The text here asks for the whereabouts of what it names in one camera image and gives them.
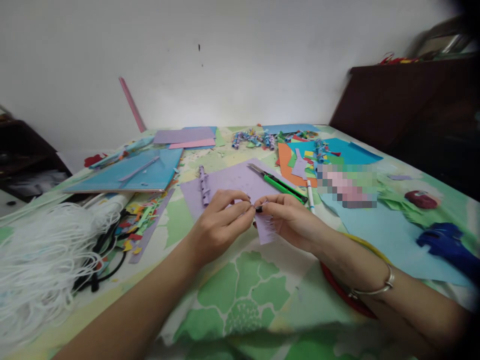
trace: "hand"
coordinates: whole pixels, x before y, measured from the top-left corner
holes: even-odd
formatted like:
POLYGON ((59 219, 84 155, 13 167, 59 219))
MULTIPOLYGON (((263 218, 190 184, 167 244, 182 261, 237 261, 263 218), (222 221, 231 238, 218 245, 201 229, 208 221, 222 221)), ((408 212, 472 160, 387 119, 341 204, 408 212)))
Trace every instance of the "hand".
POLYGON ((318 251, 321 233, 330 228, 289 194, 267 195, 255 201, 257 212, 273 216, 275 230, 294 247, 309 253, 318 251))
POLYGON ((218 190, 183 240, 196 265, 212 262, 247 231, 254 220, 250 197, 240 190, 218 190))

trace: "silver bracelet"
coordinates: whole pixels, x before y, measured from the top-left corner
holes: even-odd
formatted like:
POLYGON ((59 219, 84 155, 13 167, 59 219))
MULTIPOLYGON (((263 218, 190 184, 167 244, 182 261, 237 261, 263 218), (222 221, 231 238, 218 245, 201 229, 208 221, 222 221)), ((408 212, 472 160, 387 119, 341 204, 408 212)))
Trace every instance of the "silver bracelet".
POLYGON ((377 294, 380 294, 380 293, 384 293, 387 290, 393 289, 395 275, 394 275, 394 272, 393 272, 390 264, 387 263, 386 265, 388 266, 388 270, 390 270, 390 276, 388 277, 388 280, 385 281, 385 286, 384 287, 382 287, 381 289, 376 290, 376 291, 360 291, 360 290, 357 290, 357 289, 351 289, 350 293, 348 294, 348 297, 349 298, 354 298, 355 300, 358 300, 359 295, 377 295, 377 294))

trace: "green floral tablecloth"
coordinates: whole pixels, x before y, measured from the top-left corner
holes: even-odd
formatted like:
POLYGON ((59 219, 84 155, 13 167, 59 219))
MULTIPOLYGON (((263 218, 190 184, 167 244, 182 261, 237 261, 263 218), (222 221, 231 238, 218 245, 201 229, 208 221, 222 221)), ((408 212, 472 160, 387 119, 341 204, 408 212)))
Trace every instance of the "green floral tablecloth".
MULTIPOLYGON (((355 141, 332 127, 318 128, 320 137, 325 140, 335 137, 355 141)), ((205 171, 211 173, 258 158, 274 168, 276 151, 247 148, 245 144, 239 150, 231 147, 232 133, 242 129, 221 128, 225 146, 185 151, 179 182, 194 179, 199 165, 204 165, 205 171)), ((152 134, 154 131, 147 131, 143 136, 152 134)), ((408 182, 410 190, 426 190, 440 198, 442 205, 453 210, 463 222, 461 225, 478 238, 480 217, 476 201, 401 161, 356 142, 384 157, 377 163, 380 173, 395 171, 410 175, 414 178, 408 182)), ((74 178, 88 173, 89 170, 82 170, 74 178)), ((384 181, 392 189, 402 187, 398 191, 406 192, 406 182, 384 181)), ((55 196, 58 201, 63 199, 62 187, 44 195, 53 199, 50 205, 56 203, 55 196)), ((324 207, 316 191, 314 199, 317 215, 331 227, 345 231, 340 219, 324 207)), ((34 342, 11 358, 51 358, 164 259, 193 223, 177 186, 141 261, 125 263, 112 281, 102 283, 97 293, 84 291, 79 294, 76 309, 62 325, 46 327, 34 342)), ((471 294, 466 289, 431 281, 429 285, 444 294, 453 293, 457 301, 469 306, 471 294)), ((221 258, 201 271, 196 283, 166 321, 149 358, 373 360, 405 359, 408 355, 378 321, 356 313, 339 298, 313 256, 282 239, 260 246, 258 233, 251 227, 221 258)))

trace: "pen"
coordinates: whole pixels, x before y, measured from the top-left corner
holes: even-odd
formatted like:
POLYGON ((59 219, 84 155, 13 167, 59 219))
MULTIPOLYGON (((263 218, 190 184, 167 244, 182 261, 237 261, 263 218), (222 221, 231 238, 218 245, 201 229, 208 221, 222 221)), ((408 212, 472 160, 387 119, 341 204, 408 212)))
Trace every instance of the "pen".
POLYGON ((307 186, 307 192, 308 192, 308 202, 310 204, 310 211, 313 215, 316 215, 315 205, 314 205, 314 195, 312 194, 312 183, 310 183, 310 180, 306 181, 306 186, 307 186))
POLYGON ((297 190, 291 188, 286 183, 280 181, 272 174, 263 171, 261 168, 259 168, 255 164, 249 163, 248 166, 251 169, 255 170, 257 173, 260 173, 261 175, 263 175, 263 180, 265 180, 267 183, 272 185, 275 189, 279 190, 283 194, 293 195, 302 204, 305 204, 309 200, 309 198, 304 196, 301 192, 298 192, 297 190))

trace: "yellow wire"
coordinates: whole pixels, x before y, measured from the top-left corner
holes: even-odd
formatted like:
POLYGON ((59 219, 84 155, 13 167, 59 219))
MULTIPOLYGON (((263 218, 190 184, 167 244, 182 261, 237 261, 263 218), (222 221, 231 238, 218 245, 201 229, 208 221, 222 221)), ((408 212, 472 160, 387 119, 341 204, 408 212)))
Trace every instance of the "yellow wire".
POLYGON ((347 238, 349 239, 352 239, 354 242, 362 245, 364 248, 367 248, 368 250, 370 250, 372 253, 374 253, 375 255, 377 255, 380 259, 382 259, 384 262, 386 262, 387 264, 390 264, 390 265, 393 265, 389 258, 386 257, 384 255, 383 252, 381 252, 380 250, 378 250, 375 246, 373 246, 371 243, 357 237, 357 236, 354 236, 354 235, 351 235, 351 234, 347 234, 345 232, 342 232, 343 235, 345 235, 347 238))

